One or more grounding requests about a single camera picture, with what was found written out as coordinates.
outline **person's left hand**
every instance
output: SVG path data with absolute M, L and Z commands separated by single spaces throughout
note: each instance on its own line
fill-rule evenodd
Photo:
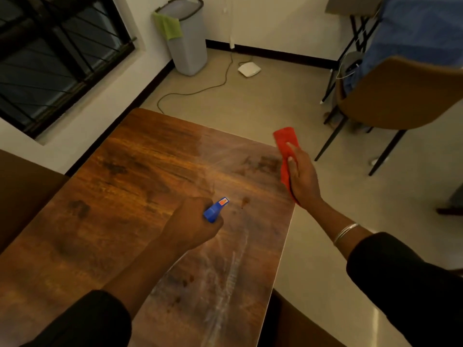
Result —
M 167 221 L 159 240 L 183 255 L 212 239 L 224 224 L 220 215 L 214 223 L 208 222 L 204 217 L 204 211 L 212 205 L 210 198 L 187 198 Z

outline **green towel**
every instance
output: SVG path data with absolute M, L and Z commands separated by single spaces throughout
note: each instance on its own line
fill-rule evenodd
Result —
M 154 23 L 167 40 L 182 37 L 180 21 L 177 18 L 153 12 Z

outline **white device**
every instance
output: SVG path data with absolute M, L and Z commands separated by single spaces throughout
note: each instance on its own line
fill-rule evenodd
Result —
M 261 68 L 254 62 L 248 62 L 240 66 L 240 68 L 238 68 L 238 71 L 245 77 L 249 78 L 259 73 L 261 71 Z

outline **black sleeve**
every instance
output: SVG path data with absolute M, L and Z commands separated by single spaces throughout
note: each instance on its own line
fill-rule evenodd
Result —
M 126 347 L 131 333 L 124 305 L 105 291 L 91 291 L 23 346 Z
M 347 274 L 414 346 L 455 345 L 463 327 L 463 278 L 424 262 L 387 233 L 362 240 Z

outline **blue cloth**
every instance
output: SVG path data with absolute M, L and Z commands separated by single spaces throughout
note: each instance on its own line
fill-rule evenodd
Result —
M 441 66 L 463 66 L 463 0 L 384 0 L 381 24 L 355 73 L 344 79 L 349 94 L 387 57 Z

